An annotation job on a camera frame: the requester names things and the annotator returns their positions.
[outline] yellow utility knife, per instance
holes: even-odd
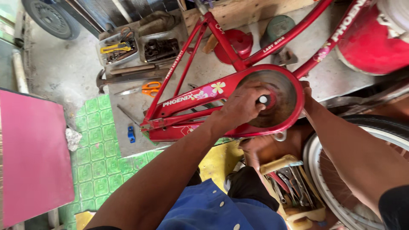
[[[102,54],[107,54],[107,53],[114,52],[117,50],[125,50],[125,51],[131,50],[129,42],[122,42],[122,43],[118,43],[115,45],[110,45],[110,46],[101,48],[99,51]]]

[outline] blue shirt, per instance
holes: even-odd
[[[209,179],[186,187],[157,229],[286,230],[287,226],[266,205],[230,198]]]

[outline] metal tray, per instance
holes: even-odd
[[[167,61],[167,60],[171,60],[171,59],[175,59],[175,57],[170,57],[170,58],[166,58],[166,59],[162,59],[159,61],[150,61],[150,62],[146,62],[146,58],[145,58],[145,45],[146,43],[148,43],[149,40],[152,39],[156,39],[156,40],[168,40],[171,38],[175,38],[178,40],[178,45],[179,45],[179,50],[181,48],[180,46],[180,40],[179,40],[179,36],[176,32],[174,31],[166,31],[166,32],[161,32],[161,33],[157,33],[157,34],[150,34],[150,35],[145,35],[142,36],[138,39],[138,53],[139,53],[139,57],[141,59],[141,61],[143,63],[158,63],[158,62],[162,62],[162,61]]]

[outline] scissors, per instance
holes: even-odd
[[[158,81],[149,82],[148,84],[145,84],[142,86],[142,93],[149,95],[151,97],[155,97],[157,92],[159,92],[160,86],[161,84]]]
[[[149,82],[147,84],[142,85],[142,87],[137,87],[137,88],[133,88],[130,90],[126,90],[126,91],[122,91],[119,93],[114,94],[114,96],[118,97],[118,96],[123,96],[123,95],[127,95],[127,94],[131,94],[134,92],[139,92],[142,90],[143,94],[149,95],[151,97],[155,97],[157,92],[159,91],[159,88],[161,86],[161,83],[158,81],[152,81]]]

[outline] pink board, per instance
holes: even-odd
[[[3,228],[74,200],[63,107],[0,90]]]

